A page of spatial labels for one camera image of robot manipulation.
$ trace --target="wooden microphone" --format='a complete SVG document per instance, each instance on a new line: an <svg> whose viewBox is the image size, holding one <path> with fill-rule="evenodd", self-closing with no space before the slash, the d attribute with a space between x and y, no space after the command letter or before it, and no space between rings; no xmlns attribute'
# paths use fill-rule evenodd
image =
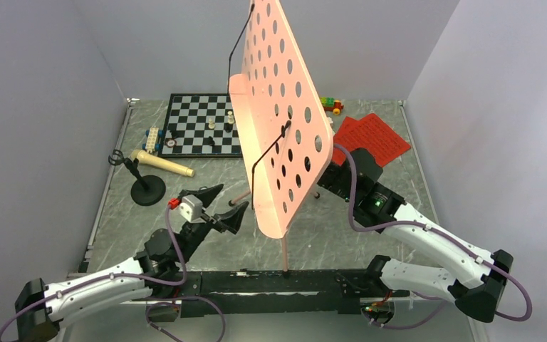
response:
<svg viewBox="0 0 547 342"><path fill-rule="evenodd" d="M166 171L174 172L182 176L194 177L194 170L183 165L179 165L176 162L170 162L169 160L162 159L151 155L144 150L133 150L131 153L131 160L137 159L140 164L147 164L153 167L158 167Z"/></svg>

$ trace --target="toy car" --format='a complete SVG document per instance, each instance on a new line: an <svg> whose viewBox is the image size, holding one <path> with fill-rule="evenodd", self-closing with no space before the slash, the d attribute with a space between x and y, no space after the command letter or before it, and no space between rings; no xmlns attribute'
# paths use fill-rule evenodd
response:
<svg viewBox="0 0 547 342"><path fill-rule="evenodd" d="M334 98L320 98L320 102L322 102L325 111L332 112L334 115L339 115L345 107L339 100Z"/></svg>
<svg viewBox="0 0 547 342"><path fill-rule="evenodd" d="M145 131L145 136L147 137L147 140L145 144L142 145L142 149L148 153L158 152L158 150L160 150L158 138L162 138L164 132L159 130L158 127L151 127L149 130Z"/></svg>

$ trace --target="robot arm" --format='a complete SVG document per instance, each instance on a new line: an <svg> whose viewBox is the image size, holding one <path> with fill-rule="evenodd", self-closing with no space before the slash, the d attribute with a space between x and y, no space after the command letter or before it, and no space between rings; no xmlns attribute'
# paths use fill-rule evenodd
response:
<svg viewBox="0 0 547 342"><path fill-rule="evenodd" d="M199 191L183 190L172 200L187 220L179 233L171 232L185 261L212 229L238 232L248 202L225 214L210 216L204 211L222 188L218 185ZM26 283L15 304L20 342L49 341L61 328L125 301L172 296L174 287L170 284L180 280L180 260L170 232L158 229L144 246L145 250L135 257L81 278L52 284L45 284L42 279Z"/></svg>
<svg viewBox="0 0 547 342"><path fill-rule="evenodd" d="M378 255L365 272L367 281L386 291L410 290L445 299L466 315L491 322L507 279L490 265L509 273L513 257L503 250L491 253L456 237L378 183L382 168L367 150L354 150L351 156L358 175L352 202L355 221L364 227L381 227L376 231L409 244L441 266L411 265ZM351 202L351 176L348 160L340 166L331 163L318 185Z"/></svg>
<svg viewBox="0 0 547 342"><path fill-rule="evenodd" d="M464 314L478 321L492 322L506 278L487 264L508 272L513 257L503 250L491 253L463 241L428 220L410 204L402 204L393 217L398 222L416 220L426 224L427 228L398 224L385 228L381 234L409 244L441 267L406 264L388 256L376 256L368 267L367 275L378 277L379 285L389 290L403 289L435 296L454 303ZM446 237L467 247L477 258L474 259Z"/></svg>

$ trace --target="black round base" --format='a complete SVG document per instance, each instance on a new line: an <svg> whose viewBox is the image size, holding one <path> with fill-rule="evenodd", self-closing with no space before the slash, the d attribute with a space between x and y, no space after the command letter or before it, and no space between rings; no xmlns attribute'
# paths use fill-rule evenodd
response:
<svg viewBox="0 0 547 342"><path fill-rule="evenodd" d="M165 192L167 191L165 181L154 175L143 176L143 180L150 188L147 191L144 190L140 182L136 180L131 187L131 198L133 199L133 202L143 207L158 203L158 201L165 196Z"/></svg>

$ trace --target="small toy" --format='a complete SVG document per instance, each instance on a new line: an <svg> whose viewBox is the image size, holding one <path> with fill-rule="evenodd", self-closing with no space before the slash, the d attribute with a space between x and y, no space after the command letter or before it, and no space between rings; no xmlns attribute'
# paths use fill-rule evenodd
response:
<svg viewBox="0 0 547 342"><path fill-rule="evenodd" d="M158 137L162 137L164 134L162 130L159 130L158 127L151 127L149 130L145 131L145 136L147 140L145 144L142 145L142 149L148 153L154 153L160 150L160 144L158 143Z"/></svg>
<svg viewBox="0 0 547 342"><path fill-rule="evenodd" d="M207 137L206 139L204 139L204 144L208 145L210 147L214 147L215 146L215 140L213 140L213 137Z"/></svg>
<svg viewBox="0 0 547 342"><path fill-rule="evenodd" d="M231 130L234 129L234 123L236 121L234 120L234 112L232 112L231 110L228 110L227 111L227 122L225 124L223 124L223 129L230 133Z"/></svg>
<svg viewBox="0 0 547 342"><path fill-rule="evenodd" d="M168 138L165 140L165 146L169 148L174 148L177 145L177 141L174 138Z"/></svg>
<svg viewBox="0 0 547 342"><path fill-rule="evenodd" d="M339 115L345 107L339 100L334 98L320 98L320 102L322 102L325 111L332 112L334 115Z"/></svg>

